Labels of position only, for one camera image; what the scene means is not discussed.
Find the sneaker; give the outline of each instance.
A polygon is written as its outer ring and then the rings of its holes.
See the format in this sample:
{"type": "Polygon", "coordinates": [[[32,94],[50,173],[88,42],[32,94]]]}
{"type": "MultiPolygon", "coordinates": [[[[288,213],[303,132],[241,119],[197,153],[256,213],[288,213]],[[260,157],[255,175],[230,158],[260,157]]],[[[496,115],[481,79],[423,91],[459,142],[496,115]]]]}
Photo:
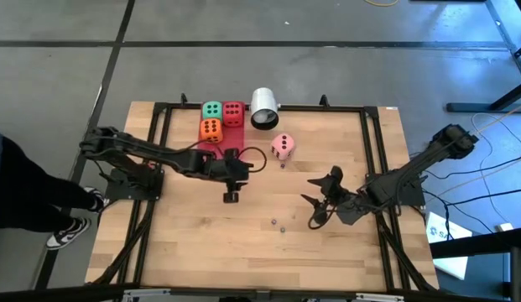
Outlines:
{"type": "Polygon", "coordinates": [[[89,209],[89,211],[100,213],[109,205],[109,199],[103,197],[103,194],[98,189],[92,187],[85,187],[84,189],[86,193],[94,197],[97,203],[96,209],[89,209]]]}
{"type": "Polygon", "coordinates": [[[78,236],[80,236],[84,231],[86,231],[91,226],[91,221],[86,218],[74,218],[76,220],[77,226],[74,230],[70,231],[59,231],[55,232],[48,239],[48,242],[45,246],[49,250],[55,250],[63,248],[73,242],[78,236]]]}

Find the gray floor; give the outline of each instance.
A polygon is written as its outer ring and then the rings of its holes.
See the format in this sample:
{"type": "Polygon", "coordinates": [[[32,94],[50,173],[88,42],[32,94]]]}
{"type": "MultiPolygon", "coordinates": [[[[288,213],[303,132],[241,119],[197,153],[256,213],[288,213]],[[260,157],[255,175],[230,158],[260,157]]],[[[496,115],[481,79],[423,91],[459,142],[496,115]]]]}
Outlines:
{"type": "MultiPolygon", "coordinates": [[[[521,14],[513,0],[493,3],[512,40],[521,46],[521,14]]],[[[0,0],[0,39],[114,40],[125,0],[45,3],[0,0]]],[[[501,41],[481,3],[412,3],[376,8],[355,0],[137,1],[125,40],[355,40],[501,41]]],[[[51,174],[68,177],[85,131],[110,49],[0,48],[0,129],[51,174]]],[[[399,107],[410,153],[420,151],[447,123],[471,128],[471,114],[447,114],[447,102],[492,102],[521,82],[506,49],[154,48],[122,49],[99,125],[122,128],[131,101],[248,101],[260,86],[278,100],[399,107]]],[[[479,126],[487,116],[475,117],[479,126]]],[[[504,122],[521,138],[521,115],[504,122]]],[[[485,134],[494,153],[484,166],[521,154],[501,125],[485,134]]],[[[440,175],[478,169],[489,147],[482,140],[467,159],[445,161],[440,175]]],[[[477,175],[426,180],[435,193],[477,175]]],[[[104,183],[91,164],[82,184],[104,183]]],[[[521,164],[488,179],[492,192],[521,188],[521,164]]],[[[485,195],[481,180],[445,195],[485,195]]],[[[494,198],[521,227],[521,194],[494,198]]],[[[436,200],[428,209],[441,215],[436,200]]],[[[489,227],[502,223],[489,200],[461,206],[489,227]]],[[[75,215],[92,217],[75,211],[75,215]]],[[[451,220],[485,233],[477,221],[451,211],[451,220]]],[[[50,287],[83,283],[96,229],[59,253],[50,287]]],[[[0,231],[0,291],[30,289],[44,254],[45,234],[0,231]]],[[[491,272],[501,275],[502,272],[491,272]]]]}

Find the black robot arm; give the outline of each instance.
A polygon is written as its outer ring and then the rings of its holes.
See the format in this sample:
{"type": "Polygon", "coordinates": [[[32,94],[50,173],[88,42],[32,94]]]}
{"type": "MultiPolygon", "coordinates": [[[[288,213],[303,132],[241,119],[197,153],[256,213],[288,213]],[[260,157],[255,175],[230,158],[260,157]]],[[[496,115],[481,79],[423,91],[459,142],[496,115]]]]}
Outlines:
{"type": "Polygon", "coordinates": [[[253,166],[238,158],[236,148],[225,150],[223,159],[217,159],[211,151],[191,147],[178,150],[160,147],[111,127],[92,129],[80,147],[85,158],[107,162],[121,172],[119,175],[123,177],[107,176],[110,183],[122,181],[122,186],[135,187],[145,192],[154,190],[158,185],[161,180],[157,177],[159,172],[153,166],[138,164],[127,156],[132,155],[168,165],[186,177],[225,183],[225,202],[238,201],[237,192],[247,184],[245,181],[249,178],[249,168],[253,166]]]}

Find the wooden table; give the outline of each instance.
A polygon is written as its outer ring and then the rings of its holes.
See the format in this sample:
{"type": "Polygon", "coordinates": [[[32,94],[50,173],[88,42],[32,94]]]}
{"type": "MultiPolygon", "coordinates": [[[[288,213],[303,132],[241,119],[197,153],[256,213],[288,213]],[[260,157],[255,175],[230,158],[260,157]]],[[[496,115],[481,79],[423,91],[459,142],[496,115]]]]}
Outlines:
{"type": "MultiPolygon", "coordinates": [[[[146,139],[153,107],[153,102],[133,102],[125,132],[146,139]]],[[[409,159],[399,113],[394,107],[378,110],[388,166],[397,168],[409,159]]],[[[174,109],[167,147],[183,148],[194,143],[199,116],[198,110],[174,109]]],[[[307,194],[319,198],[319,187],[306,180],[325,176],[334,164],[342,168],[342,185],[347,189],[355,190],[363,184],[367,165],[358,114],[279,112],[279,116],[279,125],[272,131],[256,130],[249,122],[245,126],[245,145],[265,150],[268,165],[263,172],[251,174],[237,204],[223,204],[225,185],[188,179],[165,167],[164,192],[155,206],[142,285],[385,290],[374,217],[366,215],[354,226],[347,226],[333,216],[323,228],[311,231],[307,221],[313,210],[300,197],[307,194]],[[269,153],[271,139],[281,132],[290,133],[297,144],[284,169],[269,153]]],[[[375,152],[373,130],[371,140],[375,152]]],[[[257,167],[262,163],[261,155],[253,151],[243,157],[257,167]]],[[[378,155],[374,157],[380,171],[378,155]]],[[[130,200],[119,201],[103,213],[86,281],[99,277],[122,248],[132,204],[130,200]]],[[[405,252],[437,287],[422,217],[404,207],[399,224],[405,252]]],[[[136,253],[132,253],[130,268],[136,253]]],[[[392,251],[390,258],[399,286],[392,251]]],[[[133,270],[129,269],[127,281],[132,278],[133,270]]]]}

